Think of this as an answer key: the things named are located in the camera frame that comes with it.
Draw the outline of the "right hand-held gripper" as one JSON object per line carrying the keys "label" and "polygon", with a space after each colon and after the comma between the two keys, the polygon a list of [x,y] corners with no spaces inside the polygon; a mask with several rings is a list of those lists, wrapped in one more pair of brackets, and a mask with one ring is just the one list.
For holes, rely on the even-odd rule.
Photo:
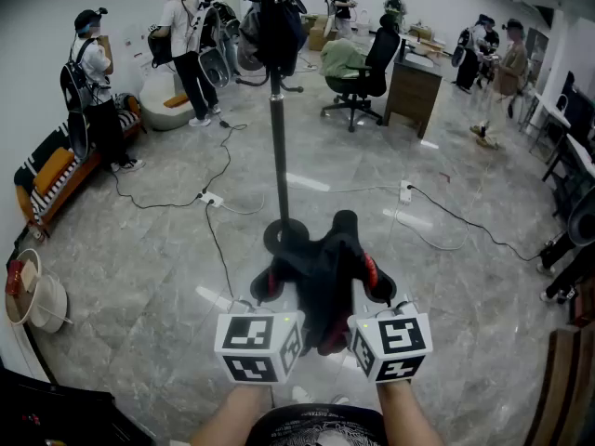
{"label": "right hand-held gripper", "polygon": [[379,266],[352,282],[348,329],[347,365],[370,383],[411,380],[433,351],[428,315]]}

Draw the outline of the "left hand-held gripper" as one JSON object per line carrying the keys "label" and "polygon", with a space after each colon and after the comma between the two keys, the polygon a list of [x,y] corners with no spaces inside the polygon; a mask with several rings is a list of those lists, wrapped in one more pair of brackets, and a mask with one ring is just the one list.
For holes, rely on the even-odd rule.
{"label": "left hand-held gripper", "polygon": [[214,352],[233,383],[284,384],[294,370],[304,347],[305,314],[290,285],[283,273],[265,268],[250,284],[257,301],[216,301],[222,311]]}

